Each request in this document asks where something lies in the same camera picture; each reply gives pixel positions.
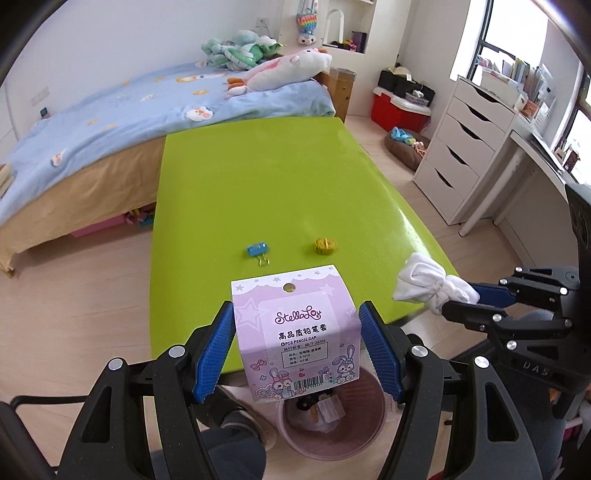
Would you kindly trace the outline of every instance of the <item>blue blanket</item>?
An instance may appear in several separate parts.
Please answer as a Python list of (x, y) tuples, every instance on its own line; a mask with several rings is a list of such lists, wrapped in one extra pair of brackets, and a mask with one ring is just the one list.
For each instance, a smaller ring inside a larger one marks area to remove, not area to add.
[(0, 226), (59, 181), (153, 138), (226, 121), (335, 114), (329, 94), (313, 80), (229, 98), (228, 76), (242, 74), (192, 63), (170, 67), (37, 122), (6, 159), (15, 181), (0, 200)]

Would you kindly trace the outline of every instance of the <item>desk leg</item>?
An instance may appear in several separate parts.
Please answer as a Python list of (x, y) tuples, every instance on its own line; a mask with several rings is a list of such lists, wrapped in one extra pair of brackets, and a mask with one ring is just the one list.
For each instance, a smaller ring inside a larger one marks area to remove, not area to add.
[(501, 223), (505, 219), (507, 214), (511, 211), (515, 204), (517, 204), (519, 199), (523, 197), (523, 194), (531, 185), (531, 182), (535, 177), (535, 172), (535, 168), (532, 168), (527, 174), (525, 174), (525, 180), (523, 182), (518, 183), (515, 186), (515, 189), (512, 192), (511, 197), (507, 202), (505, 202), (505, 205), (503, 206), (501, 211), (493, 218), (492, 223), (498, 226), (499, 223)]
[(503, 170), (503, 173), (501, 173), (499, 179), (492, 186), (490, 192), (488, 192), (486, 197), (484, 197), (484, 200), (482, 200), (482, 203), (476, 208), (476, 210), (474, 210), (474, 213), (470, 215), (470, 218), (466, 221), (466, 223), (464, 223), (464, 225), (462, 225), (462, 228), (460, 228), (460, 236), (466, 236), (470, 230), (472, 230), (472, 227), (476, 224), (476, 222), (480, 220), (482, 215), (484, 215), (485, 212), (490, 208), (492, 203), (499, 196), (507, 183), (509, 183), (509, 180), (517, 171), (519, 165), (521, 165), (521, 162), (526, 155), (527, 154), (522, 149), (517, 148), (516, 152), (513, 154), (509, 160), (509, 163), (505, 167), (505, 170)]

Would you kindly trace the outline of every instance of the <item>white bow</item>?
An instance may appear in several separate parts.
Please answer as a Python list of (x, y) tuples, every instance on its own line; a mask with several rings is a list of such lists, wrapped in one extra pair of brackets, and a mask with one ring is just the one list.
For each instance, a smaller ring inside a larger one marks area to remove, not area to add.
[(435, 260), (414, 252), (408, 257), (400, 273), (394, 300), (425, 303), (435, 314), (441, 315), (441, 307), (449, 300), (478, 303), (480, 295), (472, 286), (455, 275), (445, 275), (445, 270)]

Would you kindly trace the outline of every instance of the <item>drawer handle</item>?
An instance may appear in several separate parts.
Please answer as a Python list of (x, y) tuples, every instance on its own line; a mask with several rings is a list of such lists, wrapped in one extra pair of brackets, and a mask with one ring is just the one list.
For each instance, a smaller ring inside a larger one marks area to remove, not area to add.
[(435, 171), (437, 172), (437, 175), (439, 175), (439, 178), (443, 180), (443, 183), (452, 189), (452, 185), (446, 179), (443, 178), (443, 175), (441, 175), (437, 170)]
[(470, 111), (472, 112), (472, 115), (477, 116), (483, 122), (490, 122), (490, 120), (487, 117), (482, 115), (480, 112), (477, 112), (476, 110), (474, 110), (470, 105), (466, 105), (466, 106), (470, 109)]
[(480, 95), (482, 98), (484, 98), (484, 100), (488, 100), (490, 103), (499, 103), (499, 100), (495, 100), (493, 97), (491, 97), (487, 93), (484, 93), (482, 90), (479, 90), (476, 87), (472, 87), (472, 88), (474, 88), (474, 90), (476, 91), (476, 93), (478, 95)]
[(460, 124), (460, 127), (462, 127), (462, 130), (464, 130), (464, 132), (466, 132), (468, 135), (470, 135), (473, 139), (482, 141), (482, 139), (478, 135), (476, 135), (472, 130), (470, 130), (468, 127), (464, 127), (464, 125), (462, 125), (462, 124)]
[(466, 162), (464, 162), (461, 158), (460, 155), (458, 155), (457, 153), (455, 153), (451, 148), (447, 147), (447, 149), (449, 150), (449, 153), (452, 154), (452, 157), (455, 158), (459, 163), (461, 163), (462, 165), (467, 165)]

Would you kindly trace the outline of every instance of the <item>bolt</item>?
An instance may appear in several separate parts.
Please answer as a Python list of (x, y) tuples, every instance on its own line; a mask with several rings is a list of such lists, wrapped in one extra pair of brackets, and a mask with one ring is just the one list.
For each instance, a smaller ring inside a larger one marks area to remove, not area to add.
[(184, 347), (182, 345), (175, 345), (168, 350), (168, 354), (172, 358), (179, 358), (184, 355)]
[(489, 361), (484, 358), (483, 356), (477, 356), (474, 359), (474, 363), (476, 364), (477, 367), (480, 368), (488, 368), (488, 366), (490, 365)]
[(429, 354), (429, 350), (427, 350), (423, 345), (415, 345), (410, 350), (414, 356), (427, 356)]
[(118, 370), (123, 366), (123, 360), (121, 358), (114, 358), (109, 362), (109, 370)]

